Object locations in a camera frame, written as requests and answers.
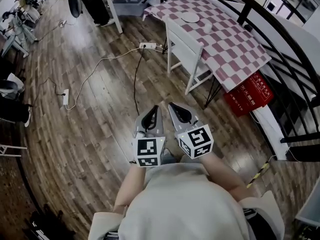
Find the red box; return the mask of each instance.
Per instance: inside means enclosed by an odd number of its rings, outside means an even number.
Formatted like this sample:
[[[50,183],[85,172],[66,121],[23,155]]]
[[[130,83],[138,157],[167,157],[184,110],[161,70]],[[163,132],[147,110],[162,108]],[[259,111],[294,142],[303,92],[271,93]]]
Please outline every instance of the red box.
[[[224,98],[233,113],[240,117],[267,105],[274,98],[274,94],[257,71],[236,88],[225,93]]]

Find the checkered tablecloth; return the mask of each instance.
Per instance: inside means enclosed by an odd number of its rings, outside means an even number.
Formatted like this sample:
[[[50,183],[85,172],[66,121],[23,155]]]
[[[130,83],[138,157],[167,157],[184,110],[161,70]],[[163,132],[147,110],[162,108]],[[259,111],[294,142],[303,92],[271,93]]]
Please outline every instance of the checkered tablecloth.
[[[196,13],[200,20],[185,22],[181,14]],[[213,72],[223,88],[229,92],[265,65],[271,57],[254,36],[209,0],[171,0],[144,10],[144,16],[153,15],[164,20],[169,15],[177,24],[204,44],[202,62]],[[204,26],[212,24],[212,32]]]

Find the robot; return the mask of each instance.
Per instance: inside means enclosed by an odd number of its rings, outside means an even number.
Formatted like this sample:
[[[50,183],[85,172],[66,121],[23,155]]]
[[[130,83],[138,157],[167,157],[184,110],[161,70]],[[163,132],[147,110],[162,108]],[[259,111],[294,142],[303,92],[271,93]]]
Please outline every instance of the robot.
[[[195,159],[212,151],[214,139],[209,126],[199,120],[195,109],[182,103],[170,102],[168,110],[175,129],[174,136],[183,152]],[[132,146],[138,166],[161,165],[166,137],[159,106],[155,105],[136,118]]]

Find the yellow and black tape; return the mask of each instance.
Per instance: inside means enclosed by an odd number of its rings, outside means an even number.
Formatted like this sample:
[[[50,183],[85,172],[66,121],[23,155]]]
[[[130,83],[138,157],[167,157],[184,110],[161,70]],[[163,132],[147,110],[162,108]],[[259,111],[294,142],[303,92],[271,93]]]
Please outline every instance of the yellow and black tape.
[[[261,167],[261,169],[258,171],[258,173],[253,177],[253,179],[250,181],[250,183],[246,186],[246,188],[250,188],[250,186],[255,182],[255,180],[260,176],[260,174],[262,173],[262,171],[268,166],[269,161],[266,161],[264,163],[264,165]]]

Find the white plate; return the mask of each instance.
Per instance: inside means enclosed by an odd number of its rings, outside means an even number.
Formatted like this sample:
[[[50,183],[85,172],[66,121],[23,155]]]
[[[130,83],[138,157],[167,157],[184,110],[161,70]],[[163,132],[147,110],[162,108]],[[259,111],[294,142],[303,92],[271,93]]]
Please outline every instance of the white plate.
[[[195,22],[198,22],[200,20],[200,17],[196,13],[188,12],[188,11],[182,13],[181,18],[185,22],[190,22],[190,23],[195,23]]]

